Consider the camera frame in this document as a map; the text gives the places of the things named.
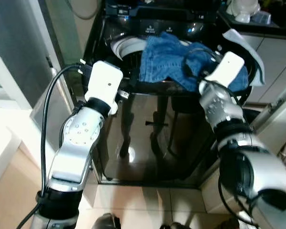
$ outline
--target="denim fabric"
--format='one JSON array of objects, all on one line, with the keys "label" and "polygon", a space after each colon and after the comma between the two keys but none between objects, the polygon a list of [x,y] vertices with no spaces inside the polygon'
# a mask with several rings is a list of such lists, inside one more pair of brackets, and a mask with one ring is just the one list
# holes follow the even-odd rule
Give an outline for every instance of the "denim fabric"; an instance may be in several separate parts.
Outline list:
[{"label": "denim fabric", "polygon": [[[182,70],[182,61],[188,52],[195,48],[208,49],[199,42],[184,46],[179,39],[163,32],[160,37],[150,36],[142,53],[140,78],[142,82],[155,83],[170,77],[190,92],[198,92],[196,79],[187,77]],[[194,75],[199,75],[203,70],[212,72],[215,63],[206,52],[194,52],[187,58],[187,64]],[[248,86],[248,72],[245,67],[229,85],[229,89],[236,92]]]}]

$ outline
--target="black cable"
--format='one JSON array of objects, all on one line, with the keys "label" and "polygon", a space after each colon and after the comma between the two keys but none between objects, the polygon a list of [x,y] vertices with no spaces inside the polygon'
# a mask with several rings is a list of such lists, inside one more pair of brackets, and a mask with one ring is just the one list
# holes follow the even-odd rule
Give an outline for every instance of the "black cable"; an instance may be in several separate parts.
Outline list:
[{"label": "black cable", "polygon": [[79,19],[82,19],[82,20],[90,20],[91,18],[93,18],[95,15],[96,15],[96,13],[97,13],[97,11],[98,11],[98,0],[96,0],[96,9],[95,9],[95,11],[91,14],[91,15],[89,15],[89,16],[82,16],[82,15],[79,15],[74,9],[73,9],[73,7],[72,7],[72,5],[71,5],[71,3],[69,2],[69,0],[65,0],[65,2],[66,2],[66,4],[68,5],[68,7],[69,7],[69,9],[72,11],[72,13],[74,13],[74,15],[76,16],[76,17],[78,17]]},{"label": "black cable", "polygon": [[238,205],[242,208],[242,210],[244,210],[245,213],[246,213],[248,216],[250,216],[251,223],[253,223],[253,221],[252,221],[253,217],[252,217],[252,214],[250,213],[250,211],[244,207],[243,203],[239,200],[239,198],[238,198],[237,196],[234,196],[234,199],[235,199],[235,201],[238,203]]},{"label": "black cable", "polygon": [[209,84],[212,84],[212,85],[216,85],[222,89],[224,89],[226,92],[228,92],[235,100],[236,104],[240,107],[242,107],[242,105],[240,104],[238,98],[236,97],[236,95],[227,87],[221,85],[220,83],[216,82],[216,81],[209,81],[209,80],[206,80],[205,78],[201,77],[201,76],[196,76],[193,74],[191,68],[186,64],[186,60],[188,58],[188,56],[194,52],[206,52],[208,54],[210,54],[216,62],[220,63],[221,61],[221,57],[219,55],[217,55],[216,53],[214,53],[213,51],[210,51],[208,49],[204,49],[204,48],[195,48],[195,49],[192,49],[190,50],[184,57],[183,59],[183,63],[182,63],[182,68],[183,68],[183,71],[186,73],[186,74],[189,74],[189,77],[193,77],[193,78],[196,78],[197,80],[199,81],[205,81]]},{"label": "black cable", "polygon": [[[46,170],[46,154],[45,154],[45,145],[46,145],[46,130],[47,130],[47,117],[48,117],[48,107],[50,103],[50,97],[51,93],[53,91],[53,88],[59,79],[59,77],[65,73],[68,70],[71,69],[79,69],[81,64],[71,64],[63,69],[61,69],[57,75],[51,80],[43,107],[43,117],[42,117],[42,125],[41,125],[41,197],[44,197],[46,188],[47,188],[47,170]],[[20,224],[17,226],[17,229],[20,229],[26,221],[29,220],[29,218],[38,210],[40,207],[40,203],[37,203],[37,205],[29,212],[29,214],[20,222]]]},{"label": "black cable", "polygon": [[58,146],[59,148],[62,146],[62,136],[63,136],[63,129],[65,127],[66,122],[71,118],[74,114],[72,113],[68,118],[63,122],[61,125],[61,128],[59,129],[59,140],[58,140]]},{"label": "black cable", "polygon": [[237,218],[239,221],[244,222],[245,224],[249,224],[251,226],[254,227],[258,227],[257,224],[252,223],[250,221],[247,221],[246,219],[243,219],[242,217],[238,216],[235,212],[232,211],[232,209],[230,209],[230,207],[228,206],[227,202],[225,201],[224,195],[223,195],[223,191],[222,191],[222,186],[221,186],[221,180],[220,177],[218,179],[218,191],[219,191],[219,195],[220,195],[220,199],[223,202],[225,208],[228,210],[228,212],[230,212],[231,215],[233,215],[235,218]]},{"label": "black cable", "polygon": [[37,203],[36,206],[27,214],[27,216],[20,222],[16,229],[21,229],[22,226],[31,218],[31,216],[38,210],[40,204]]}]

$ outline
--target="cabinet door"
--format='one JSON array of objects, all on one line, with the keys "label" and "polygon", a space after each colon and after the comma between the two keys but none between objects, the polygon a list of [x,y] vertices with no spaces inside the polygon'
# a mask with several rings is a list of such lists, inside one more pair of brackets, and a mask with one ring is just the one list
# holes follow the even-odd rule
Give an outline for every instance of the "cabinet door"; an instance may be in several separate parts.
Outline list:
[{"label": "cabinet door", "polygon": [[275,101],[285,88],[286,88],[286,68],[273,82],[271,87],[269,87],[268,90],[264,93],[264,95],[260,99],[260,102],[271,103]]},{"label": "cabinet door", "polygon": [[28,100],[19,89],[0,57],[0,108],[31,109]]},{"label": "cabinet door", "polygon": [[257,48],[260,46],[261,42],[263,41],[263,37],[256,37],[256,36],[250,36],[250,35],[242,35],[242,37],[248,42],[252,48],[257,50]]},{"label": "cabinet door", "polygon": [[0,57],[31,107],[52,78],[46,56],[27,2],[0,0]]},{"label": "cabinet door", "polygon": [[264,38],[257,53],[264,62],[266,84],[252,90],[248,98],[249,102],[261,102],[262,96],[286,68],[286,40]]}]

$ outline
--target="white container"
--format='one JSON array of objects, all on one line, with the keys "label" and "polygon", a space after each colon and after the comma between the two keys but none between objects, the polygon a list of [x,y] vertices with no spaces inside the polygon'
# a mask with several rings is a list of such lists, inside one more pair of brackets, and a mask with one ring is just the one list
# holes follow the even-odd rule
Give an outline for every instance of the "white container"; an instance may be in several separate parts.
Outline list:
[{"label": "white container", "polygon": [[261,10],[257,0],[230,0],[228,4],[226,12],[242,23],[249,23],[250,16]]}]

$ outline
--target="cable connector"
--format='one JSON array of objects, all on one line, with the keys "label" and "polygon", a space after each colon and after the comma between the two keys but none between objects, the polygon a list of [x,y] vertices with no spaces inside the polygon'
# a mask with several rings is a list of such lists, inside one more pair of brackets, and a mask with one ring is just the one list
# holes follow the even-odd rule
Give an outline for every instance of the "cable connector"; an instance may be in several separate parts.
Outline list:
[{"label": "cable connector", "polygon": [[219,51],[215,51],[215,55],[213,56],[213,58],[217,63],[220,63],[224,56]]},{"label": "cable connector", "polygon": [[91,75],[91,72],[92,72],[92,66],[87,64],[86,61],[84,61],[83,59],[80,59],[80,62],[81,62],[81,64],[80,64],[77,72],[81,75],[89,77]]},{"label": "cable connector", "polygon": [[77,103],[75,104],[75,106],[73,108],[72,114],[74,115],[74,114],[78,113],[81,110],[81,108],[83,106],[85,106],[85,104],[86,103],[81,101],[81,100],[77,101]]}]

